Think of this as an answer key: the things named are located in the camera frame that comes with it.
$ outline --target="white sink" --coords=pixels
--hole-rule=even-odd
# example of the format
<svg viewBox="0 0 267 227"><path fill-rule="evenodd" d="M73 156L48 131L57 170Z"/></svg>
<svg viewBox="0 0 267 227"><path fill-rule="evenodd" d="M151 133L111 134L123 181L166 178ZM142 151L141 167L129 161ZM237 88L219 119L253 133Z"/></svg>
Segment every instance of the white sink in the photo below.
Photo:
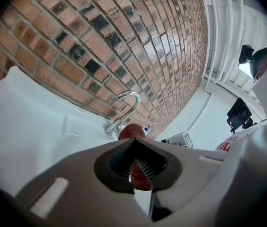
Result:
<svg viewBox="0 0 267 227"><path fill-rule="evenodd" d="M110 123L12 67L0 81L0 188L15 195L61 157L117 140L104 130Z"/></svg>
<svg viewBox="0 0 267 227"><path fill-rule="evenodd" d="M107 144L109 140L95 140L77 135L45 134L37 148L37 174L70 154Z"/></svg>

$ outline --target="faucet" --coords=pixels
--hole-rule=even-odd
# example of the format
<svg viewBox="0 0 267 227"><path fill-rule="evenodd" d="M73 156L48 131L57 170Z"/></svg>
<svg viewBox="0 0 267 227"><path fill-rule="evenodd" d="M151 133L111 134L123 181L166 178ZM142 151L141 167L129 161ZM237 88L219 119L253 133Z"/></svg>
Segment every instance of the faucet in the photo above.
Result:
<svg viewBox="0 0 267 227"><path fill-rule="evenodd" d="M116 136L119 137L119 134L121 133L121 124L139 107L141 104L141 96L138 92L133 91L133 90L127 90L122 93L120 93L117 98L118 100L121 100L122 98L125 98L127 96L134 96L136 97L136 101L134 106L128 110L127 113L125 113L123 116L118 117L111 125L109 125L106 128L106 133L111 135L113 131L115 131Z"/></svg>

